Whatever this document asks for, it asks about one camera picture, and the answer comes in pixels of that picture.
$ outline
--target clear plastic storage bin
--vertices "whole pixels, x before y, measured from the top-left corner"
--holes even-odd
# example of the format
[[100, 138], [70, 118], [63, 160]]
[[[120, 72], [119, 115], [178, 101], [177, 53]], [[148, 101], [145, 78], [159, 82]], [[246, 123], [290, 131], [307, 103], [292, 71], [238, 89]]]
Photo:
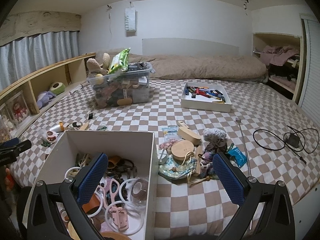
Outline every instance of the clear plastic storage bin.
[[154, 72], [151, 63], [139, 62], [129, 64], [128, 71], [121, 75], [90, 73], [87, 81], [99, 108], [126, 106], [149, 101], [150, 72]]

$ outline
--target charger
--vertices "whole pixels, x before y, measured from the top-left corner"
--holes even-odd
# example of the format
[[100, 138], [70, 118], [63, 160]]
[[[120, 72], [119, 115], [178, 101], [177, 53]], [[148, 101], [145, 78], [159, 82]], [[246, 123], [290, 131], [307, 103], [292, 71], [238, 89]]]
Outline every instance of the charger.
[[285, 139], [285, 142], [294, 148], [299, 148], [300, 138], [299, 136], [291, 133], [289, 138]]

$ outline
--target blue gripper pad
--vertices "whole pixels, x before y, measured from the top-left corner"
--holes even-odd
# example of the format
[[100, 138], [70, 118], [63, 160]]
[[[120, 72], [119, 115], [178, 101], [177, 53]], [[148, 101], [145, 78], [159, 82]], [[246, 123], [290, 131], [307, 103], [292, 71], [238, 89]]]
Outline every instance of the blue gripper pad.
[[213, 156], [212, 165], [224, 186], [231, 202], [241, 206], [244, 203], [244, 187], [219, 154]]
[[101, 154], [97, 161], [94, 163], [92, 168], [88, 171], [87, 175], [78, 186], [78, 197], [77, 202], [80, 206], [87, 204], [94, 191], [97, 188], [103, 174], [108, 168], [108, 157], [106, 154]]

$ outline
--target black clip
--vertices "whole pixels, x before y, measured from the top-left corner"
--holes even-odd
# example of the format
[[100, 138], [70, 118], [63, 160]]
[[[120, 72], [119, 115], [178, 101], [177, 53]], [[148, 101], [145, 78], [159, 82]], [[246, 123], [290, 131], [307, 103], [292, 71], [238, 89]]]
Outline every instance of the black clip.
[[25, 140], [19, 143], [18, 138], [0, 144], [0, 166], [8, 165], [17, 161], [20, 153], [31, 148], [31, 141]]

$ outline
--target green snack bag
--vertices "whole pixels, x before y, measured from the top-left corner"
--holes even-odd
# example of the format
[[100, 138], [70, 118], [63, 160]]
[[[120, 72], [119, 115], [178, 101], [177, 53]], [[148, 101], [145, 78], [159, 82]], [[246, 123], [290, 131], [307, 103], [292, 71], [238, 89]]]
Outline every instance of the green snack bag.
[[129, 51], [130, 48], [125, 49], [113, 57], [108, 74], [117, 74], [119, 76], [122, 72], [128, 70]]

